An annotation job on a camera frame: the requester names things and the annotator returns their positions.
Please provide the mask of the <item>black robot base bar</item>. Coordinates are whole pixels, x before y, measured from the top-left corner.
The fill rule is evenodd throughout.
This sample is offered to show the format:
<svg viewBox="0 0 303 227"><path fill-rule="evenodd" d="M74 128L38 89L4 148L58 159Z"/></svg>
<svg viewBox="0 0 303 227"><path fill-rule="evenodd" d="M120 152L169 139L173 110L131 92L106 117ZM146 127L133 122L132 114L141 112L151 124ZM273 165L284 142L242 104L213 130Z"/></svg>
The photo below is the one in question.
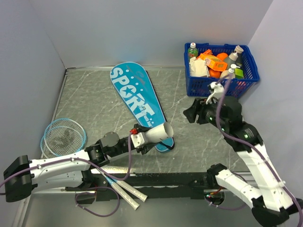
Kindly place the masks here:
<svg viewBox="0 0 303 227"><path fill-rule="evenodd" d="M97 190L97 201L117 199L114 192L105 188L110 185L102 175L92 174L92 177L94 183L90 188L102 187ZM190 198L203 200L206 193L220 189L220 186L215 184L206 172L134 173L125 182L147 195L148 199ZM81 192L80 190L71 190L70 187L66 187L65 190L67 192Z"/></svg>

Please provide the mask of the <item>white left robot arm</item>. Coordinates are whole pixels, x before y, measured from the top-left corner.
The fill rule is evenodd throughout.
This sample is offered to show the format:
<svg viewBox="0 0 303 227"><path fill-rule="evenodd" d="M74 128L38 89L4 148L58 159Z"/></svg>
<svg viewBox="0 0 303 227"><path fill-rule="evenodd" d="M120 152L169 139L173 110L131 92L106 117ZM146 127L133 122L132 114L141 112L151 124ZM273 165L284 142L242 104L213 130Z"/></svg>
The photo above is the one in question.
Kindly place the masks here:
<svg viewBox="0 0 303 227"><path fill-rule="evenodd" d="M94 183L93 177L87 174L89 170L100 170L110 157L130 154L133 150L144 155L158 144L161 140L153 136L152 130L135 124L125 138L108 132L95 144L73 154L33 160L27 155L19 156L3 173L4 181L0 185L5 188L5 200L17 202L33 191L58 187L88 190Z"/></svg>

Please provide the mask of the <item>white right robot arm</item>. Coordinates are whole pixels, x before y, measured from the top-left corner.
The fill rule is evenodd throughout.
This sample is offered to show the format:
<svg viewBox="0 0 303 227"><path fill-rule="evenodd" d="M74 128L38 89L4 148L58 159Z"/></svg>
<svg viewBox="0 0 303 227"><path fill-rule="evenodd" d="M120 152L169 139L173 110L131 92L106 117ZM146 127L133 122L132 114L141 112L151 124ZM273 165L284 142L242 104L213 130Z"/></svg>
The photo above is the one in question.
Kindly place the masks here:
<svg viewBox="0 0 303 227"><path fill-rule="evenodd" d="M257 187L254 187L222 164L207 170L207 183L231 191L251 209L256 221L263 227L285 223L290 215L298 213L298 226L303 225L303 201L295 198L274 169L258 130L244 121L239 101L227 96L222 106L212 98L210 102L196 98L183 114L190 123L210 123L221 131L225 141L248 167Z"/></svg>

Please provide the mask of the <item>white shuttlecock tube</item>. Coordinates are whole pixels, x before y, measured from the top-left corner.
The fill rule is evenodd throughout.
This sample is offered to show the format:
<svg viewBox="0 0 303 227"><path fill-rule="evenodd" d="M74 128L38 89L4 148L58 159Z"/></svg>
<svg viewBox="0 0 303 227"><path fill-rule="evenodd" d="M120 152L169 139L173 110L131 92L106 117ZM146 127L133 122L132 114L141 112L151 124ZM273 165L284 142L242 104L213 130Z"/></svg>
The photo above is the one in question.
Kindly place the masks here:
<svg viewBox="0 0 303 227"><path fill-rule="evenodd" d="M174 131L168 122L164 122L156 127L153 127L144 133L144 138L147 143L159 143L168 138L172 138Z"/></svg>

